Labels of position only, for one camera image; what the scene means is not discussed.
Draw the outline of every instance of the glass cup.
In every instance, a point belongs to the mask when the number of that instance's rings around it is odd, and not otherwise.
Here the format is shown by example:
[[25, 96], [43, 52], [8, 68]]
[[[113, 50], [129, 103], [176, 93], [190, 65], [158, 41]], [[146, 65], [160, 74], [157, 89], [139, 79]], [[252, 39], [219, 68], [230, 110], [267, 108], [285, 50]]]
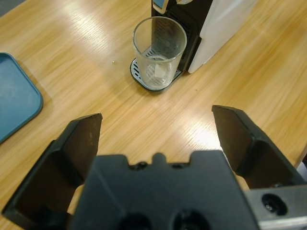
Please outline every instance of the glass cup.
[[173, 19], [151, 17], [141, 21], [133, 31], [133, 46], [141, 80], [150, 90], [161, 90], [173, 80], [187, 35]]

